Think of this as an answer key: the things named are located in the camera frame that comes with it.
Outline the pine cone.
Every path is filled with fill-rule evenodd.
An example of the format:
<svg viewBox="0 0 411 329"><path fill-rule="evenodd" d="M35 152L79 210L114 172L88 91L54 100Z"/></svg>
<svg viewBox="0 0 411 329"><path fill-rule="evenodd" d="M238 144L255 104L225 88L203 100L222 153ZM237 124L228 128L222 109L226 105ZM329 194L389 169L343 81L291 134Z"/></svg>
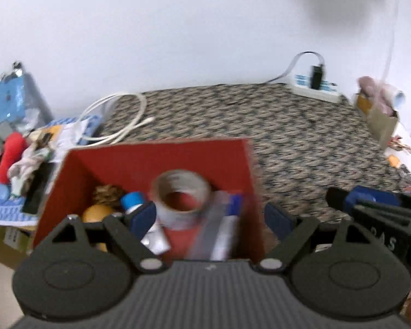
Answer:
<svg viewBox="0 0 411 329"><path fill-rule="evenodd" d="M123 188L115 185L97 186L93 192L93 203L111 207L121 208L121 198L125 195Z"/></svg>

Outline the clear packing tape roll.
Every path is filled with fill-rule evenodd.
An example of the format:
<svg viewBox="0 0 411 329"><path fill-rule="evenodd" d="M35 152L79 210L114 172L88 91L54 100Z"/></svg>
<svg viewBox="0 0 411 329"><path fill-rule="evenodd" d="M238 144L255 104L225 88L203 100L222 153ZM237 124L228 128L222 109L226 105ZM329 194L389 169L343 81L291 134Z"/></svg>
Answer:
<svg viewBox="0 0 411 329"><path fill-rule="evenodd" d="M206 179L183 169L163 172L153 180L150 188L159 222L176 231L196 226L211 193Z"/></svg>

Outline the patterned floral table cloth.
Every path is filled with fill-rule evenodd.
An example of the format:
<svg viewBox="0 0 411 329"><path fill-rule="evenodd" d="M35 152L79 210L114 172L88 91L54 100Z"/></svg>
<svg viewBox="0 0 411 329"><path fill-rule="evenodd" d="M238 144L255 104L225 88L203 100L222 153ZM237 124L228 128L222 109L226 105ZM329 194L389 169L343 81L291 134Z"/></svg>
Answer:
<svg viewBox="0 0 411 329"><path fill-rule="evenodd" d="M246 137L264 202L292 213L335 223L344 213L327 205L331 186L407 188L346 98L327 103L294 95L281 84L197 86L145 96L145 115L153 122L130 132L127 141Z"/></svg>

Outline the beige paper gift bag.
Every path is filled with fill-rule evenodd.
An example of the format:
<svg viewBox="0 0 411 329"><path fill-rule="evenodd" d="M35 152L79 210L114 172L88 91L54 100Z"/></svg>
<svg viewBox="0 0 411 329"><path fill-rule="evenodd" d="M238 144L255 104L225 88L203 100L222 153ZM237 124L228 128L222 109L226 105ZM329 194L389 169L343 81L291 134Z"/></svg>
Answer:
<svg viewBox="0 0 411 329"><path fill-rule="evenodd" d="M361 92L356 96L355 106L364 117L380 148L386 149L399 121L397 112L395 111L392 116L384 114Z"/></svg>

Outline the red cardboard box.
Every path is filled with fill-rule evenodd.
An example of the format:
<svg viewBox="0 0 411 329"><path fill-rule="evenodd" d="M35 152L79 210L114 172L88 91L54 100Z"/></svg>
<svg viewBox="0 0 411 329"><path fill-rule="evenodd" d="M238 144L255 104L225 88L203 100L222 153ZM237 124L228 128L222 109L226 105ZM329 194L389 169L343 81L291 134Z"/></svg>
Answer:
<svg viewBox="0 0 411 329"><path fill-rule="evenodd" d="M174 139L69 151L44 203L33 236L38 246L69 214L82 215L99 185L143 192L163 172L184 169L204 177L214 190L244 197L235 258L259 262L265 254L261 181L255 173L253 144L243 138Z"/></svg>

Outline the blue foil bag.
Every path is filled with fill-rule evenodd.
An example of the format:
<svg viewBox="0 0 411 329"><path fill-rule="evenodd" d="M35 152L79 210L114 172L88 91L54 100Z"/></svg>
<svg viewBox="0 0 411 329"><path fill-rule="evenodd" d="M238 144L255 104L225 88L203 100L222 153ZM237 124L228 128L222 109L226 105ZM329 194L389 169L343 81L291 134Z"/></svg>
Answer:
<svg viewBox="0 0 411 329"><path fill-rule="evenodd" d="M32 75L22 62L13 62L11 72L0 79L0 129L29 134L52 121L52 111Z"/></svg>

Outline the wooden gourd stamp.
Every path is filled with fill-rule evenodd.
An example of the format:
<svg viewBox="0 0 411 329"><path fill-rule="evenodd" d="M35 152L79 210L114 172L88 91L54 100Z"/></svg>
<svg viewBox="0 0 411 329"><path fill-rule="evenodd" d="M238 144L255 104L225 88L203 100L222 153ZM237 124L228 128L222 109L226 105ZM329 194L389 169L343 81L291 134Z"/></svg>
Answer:
<svg viewBox="0 0 411 329"><path fill-rule="evenodd" d="M114 213L114 209L102 204L95 204L88 207L83 215L82 221L84 223L96 223L101 222L104 218Z"/></svg>

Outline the white rolled paper tube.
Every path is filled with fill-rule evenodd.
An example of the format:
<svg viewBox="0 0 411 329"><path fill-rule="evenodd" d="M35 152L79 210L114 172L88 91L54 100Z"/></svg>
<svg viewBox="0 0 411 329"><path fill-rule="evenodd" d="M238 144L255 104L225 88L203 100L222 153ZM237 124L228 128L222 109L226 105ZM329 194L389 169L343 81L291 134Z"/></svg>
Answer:
<svg viewBox="0 0 411 329"><path fill-rule="evenodd" d="M387 101L394 110L399 110L402 108L406 101L405 94L397 88L390 87L386 91Z"/></svg>

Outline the pink plush toy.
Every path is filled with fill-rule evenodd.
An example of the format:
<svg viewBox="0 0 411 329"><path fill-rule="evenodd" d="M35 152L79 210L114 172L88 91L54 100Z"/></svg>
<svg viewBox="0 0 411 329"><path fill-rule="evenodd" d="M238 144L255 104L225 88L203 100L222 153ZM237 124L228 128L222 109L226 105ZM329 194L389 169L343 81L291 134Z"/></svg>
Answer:
<svg viewBox="0 0 411 329"><path fill-rule="evenodd" d="M375 108L387 116L393 115L393 96L397 92L396 88L389 84L381 83L370 76L362 76L357 82L360 91L372 102Z"/></svg>

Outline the translucent plastic case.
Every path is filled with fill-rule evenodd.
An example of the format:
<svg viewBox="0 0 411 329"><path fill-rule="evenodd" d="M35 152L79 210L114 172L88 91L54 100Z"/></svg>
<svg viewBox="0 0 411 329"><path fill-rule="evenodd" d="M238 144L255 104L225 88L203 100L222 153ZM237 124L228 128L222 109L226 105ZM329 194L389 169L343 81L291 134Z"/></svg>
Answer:
<svg viewBox="0 0 411 329"><path fill-rule="evenodd" d="M229 193L224 191L212 194L209 205L204 211L199 232L187 254L188 260L208 261L211 259L220 223L226 215L229 199Z"/></svg>

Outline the white bottle blue cap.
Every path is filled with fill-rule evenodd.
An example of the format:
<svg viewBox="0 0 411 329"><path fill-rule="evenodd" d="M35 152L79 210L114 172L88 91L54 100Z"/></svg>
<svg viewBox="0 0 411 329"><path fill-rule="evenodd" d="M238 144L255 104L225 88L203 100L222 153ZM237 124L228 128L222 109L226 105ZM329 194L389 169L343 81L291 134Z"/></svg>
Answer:
<svg viewBox="0 0 411 329"><path fill-rule="evenodd" d="M130 192L121 198L121 205L125 215L131 215L138 211L148 201L141 192ZM146 206L145 210L139 211L132 220L129 220L129 230L141 243L153 254L162 255L171 248L162 227L156 217L154 207Z"/></svg>

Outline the white crumpled cloth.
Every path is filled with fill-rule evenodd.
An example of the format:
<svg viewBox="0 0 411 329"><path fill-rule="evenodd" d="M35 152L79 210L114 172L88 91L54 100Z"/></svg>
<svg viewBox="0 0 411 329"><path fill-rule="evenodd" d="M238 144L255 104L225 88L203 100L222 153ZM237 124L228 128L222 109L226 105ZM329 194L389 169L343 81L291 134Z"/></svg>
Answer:
<svg viewBox="0 0 411 329"><path fill-rule="evenodd" d="M29 191L29 187L42 163L47 162L52 154L50 147L37 147L32 143L22 154L21 159L14 163L8 170L11 196L23 197Z"/></svg>

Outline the black power adapter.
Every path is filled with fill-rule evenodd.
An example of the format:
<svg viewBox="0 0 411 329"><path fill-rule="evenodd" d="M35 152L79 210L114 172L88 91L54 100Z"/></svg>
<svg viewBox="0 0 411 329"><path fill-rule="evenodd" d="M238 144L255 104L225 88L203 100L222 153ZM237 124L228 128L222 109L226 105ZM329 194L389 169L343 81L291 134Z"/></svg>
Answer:
<svg viewBox="0 0 411 329"><path fill-rule="evenodd" d="M319 90L324 77L324 65L312 66L312 73L310 77L310 88Z"/></svg>

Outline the blue whiteboard marker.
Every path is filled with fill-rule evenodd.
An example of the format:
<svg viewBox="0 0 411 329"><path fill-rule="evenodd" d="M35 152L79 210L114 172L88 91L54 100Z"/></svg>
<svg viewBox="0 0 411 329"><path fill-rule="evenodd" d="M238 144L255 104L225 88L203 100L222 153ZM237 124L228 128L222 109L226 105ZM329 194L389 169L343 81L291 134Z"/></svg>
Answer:
<svg viewBox="0 0 411 329"><path fill-rule="evenodd" d="M238 241L240 214L243 208L243 195L229 195L226 213L220 221L220 226L212 249L210 260L224 262L230 259L233 248Z"/></svg>

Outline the red plush toy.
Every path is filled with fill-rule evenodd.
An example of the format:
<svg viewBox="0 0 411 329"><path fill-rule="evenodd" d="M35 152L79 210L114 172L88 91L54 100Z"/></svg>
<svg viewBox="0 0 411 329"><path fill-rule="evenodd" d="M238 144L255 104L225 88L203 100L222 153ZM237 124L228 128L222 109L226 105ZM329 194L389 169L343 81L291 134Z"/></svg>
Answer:
<svg viewBox="0 0 411 329"><path fill-rule="evenodd" d="M0 183L8 184L8 170L18 162L28 147L24 136L18 132L11 133L5 140L3 156L0 162Z"/></svg>

